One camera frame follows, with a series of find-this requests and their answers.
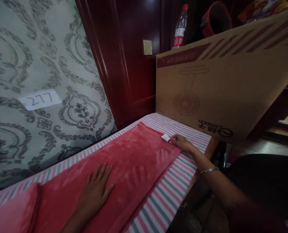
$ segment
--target white tag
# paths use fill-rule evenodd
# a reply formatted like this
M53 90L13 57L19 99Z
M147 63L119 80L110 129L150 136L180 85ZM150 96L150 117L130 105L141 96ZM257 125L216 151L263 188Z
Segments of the white tag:
M28 111L59 104L62 102L54 89L23 94L20 98L18 98L18 100Z
M161 138L166 142L168 142L171 139L167 134L162 135Z

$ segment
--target plastic water bottle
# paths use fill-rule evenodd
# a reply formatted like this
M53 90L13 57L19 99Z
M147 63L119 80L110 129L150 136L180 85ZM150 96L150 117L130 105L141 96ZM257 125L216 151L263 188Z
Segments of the plastic water bottle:
M179 48L183 44L184 32L187 25L187 8L188 4L184 4L182 7L182 12L176 24L172 49Z

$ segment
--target striped bed sheet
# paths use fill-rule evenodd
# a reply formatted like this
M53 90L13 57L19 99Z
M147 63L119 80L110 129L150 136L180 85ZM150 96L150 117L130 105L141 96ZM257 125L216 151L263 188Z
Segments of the striped bed sheet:
M183 135L203 153L211 139L211 136L200 131L192 129L158 113L152 113L80 153L73 155L72 157L69 157L66 160L4 190L1 190L0 206L25 190L31 183L39 182L44 184L51 180L57 174L63 172L76 162L84 159L91 153L106 145L108 142L127 132L140 121L145 123L147 126L162 133L167 133L170 136L174 134ZM195 166L194 161L188 155L181 153L149 196L137 217L130 224L127 233L166 232L183 201L196 169L197 167Z

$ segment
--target red bottle label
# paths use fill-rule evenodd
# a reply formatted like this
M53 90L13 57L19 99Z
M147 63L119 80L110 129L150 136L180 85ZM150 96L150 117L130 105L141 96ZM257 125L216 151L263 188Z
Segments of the red bottle label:
M184 31L185 31L185 28L176 29L174 42L173 42L173 47L174 46L182 46L183 38L184 38Z

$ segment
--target fan illustration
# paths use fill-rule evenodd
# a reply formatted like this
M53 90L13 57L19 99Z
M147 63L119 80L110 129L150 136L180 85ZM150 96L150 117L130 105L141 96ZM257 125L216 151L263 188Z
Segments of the fan illustration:
M173 105L181 116L191 116L195 114L200 107L199 97L192 91L195 77L200 73L208 73L209 69L196 69L180 71L179 76L185 76L185 89L180 91L174 97Z

